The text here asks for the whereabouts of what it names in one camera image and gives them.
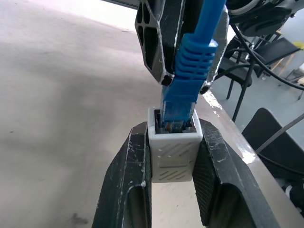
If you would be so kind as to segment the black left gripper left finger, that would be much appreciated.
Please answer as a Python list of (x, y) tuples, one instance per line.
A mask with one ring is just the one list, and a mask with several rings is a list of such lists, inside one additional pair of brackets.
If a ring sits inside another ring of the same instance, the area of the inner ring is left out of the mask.
[(110, 163), (91, 228), (152, 228), (147, 122), (134, 126)]

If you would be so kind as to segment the black chairs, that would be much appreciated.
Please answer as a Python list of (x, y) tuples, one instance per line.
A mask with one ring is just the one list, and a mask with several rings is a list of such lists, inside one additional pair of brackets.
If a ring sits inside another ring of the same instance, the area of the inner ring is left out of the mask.
[[(256, 111), (242, 134), (253, 150), (257, 150), (281, 124), (265, 108)], [(285, 132), (271, 142), (259, 154), (259, 158), (276, 179), (300, 181), (304, 179), (304, 149)]]

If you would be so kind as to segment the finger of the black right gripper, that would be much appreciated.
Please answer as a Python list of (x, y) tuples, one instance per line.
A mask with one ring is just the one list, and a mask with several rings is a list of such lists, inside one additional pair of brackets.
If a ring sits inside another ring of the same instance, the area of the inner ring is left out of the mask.
[(135, 28), (144, 65), (163, 86), (174, 78), (184, 8), (185, 0), (139, 0)]
[(213, 39), (218, 44), (217, 51), (215, 53), (213, 63), (209, 69), (207, 79), (204, 81), (201, 90), (199, 92), (201, 95), (205, 94), (210, 89), (212, 83), (214, 82), (217, 76), (220, 63), (223, 59), (224, 53), (228, 45), (228, 26), (229, 26), (228, 9), (226, 5), (224, 5), (217, 28), (213, 35)]

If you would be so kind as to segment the white cable coupler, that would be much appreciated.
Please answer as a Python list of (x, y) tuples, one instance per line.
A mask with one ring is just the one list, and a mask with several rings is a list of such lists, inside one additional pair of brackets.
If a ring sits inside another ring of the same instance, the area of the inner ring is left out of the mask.
[(152, 182), (187, 182), (192, 180), (195, 161), (203, 139), (197, 112), (190, 127), (182, 133), (168, 133), (158, 127), (160, 110), (148, 110), (148, 138), (151, 154)]

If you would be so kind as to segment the silver metal frame bar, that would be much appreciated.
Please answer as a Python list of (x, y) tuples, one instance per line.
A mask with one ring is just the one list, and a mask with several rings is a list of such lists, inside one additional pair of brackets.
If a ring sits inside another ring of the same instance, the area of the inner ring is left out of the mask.
[(140, 0), (102, 0), (112, 4), (128, 7), (131, 9), (138, 9)]

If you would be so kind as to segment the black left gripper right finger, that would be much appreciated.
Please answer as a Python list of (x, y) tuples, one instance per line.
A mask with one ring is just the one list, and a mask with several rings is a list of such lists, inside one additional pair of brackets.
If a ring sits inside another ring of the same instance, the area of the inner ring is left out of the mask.
[(200, 125), (192, 177), (203, 226), (280, 228), (249, 167), (212, 123), (200, 119)]

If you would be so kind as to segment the dark round robot housing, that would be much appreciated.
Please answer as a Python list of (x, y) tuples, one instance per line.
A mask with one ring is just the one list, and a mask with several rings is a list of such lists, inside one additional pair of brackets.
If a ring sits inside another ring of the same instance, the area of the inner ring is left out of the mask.
[(274, 34), (292, 15), (299, 0), (227, 0), (230, 25), (246, 37)]

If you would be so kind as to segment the black folding chair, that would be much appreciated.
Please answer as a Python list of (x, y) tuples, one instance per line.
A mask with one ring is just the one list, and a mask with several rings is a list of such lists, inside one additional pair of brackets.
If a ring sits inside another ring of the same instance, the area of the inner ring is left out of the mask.
[(299, 47), (295, 46), (286, 38), (280, 38), (264, 46), (258, 47), (253, 53), (264, 65), (271, 69), (273, 63), (290, 56), (299, 50)]
[(232, 121), (236, 120), (245, 92), (247, 88), (252, 85), (251, 75), (254, 67), (256, 66), (253, 60), (249, 63), (242, 63), (240, 61), (242, 53), (245, 51), (246, 49), (243, 47), (239, 39), (233, 38), (226, 48), (216, 76), (216, 79), (226, 76), (231, 80), (226, 96), (227, 100), (231, 96), (234, 83), (237, 82), (241, 86), (241, 93), (232, 116)]

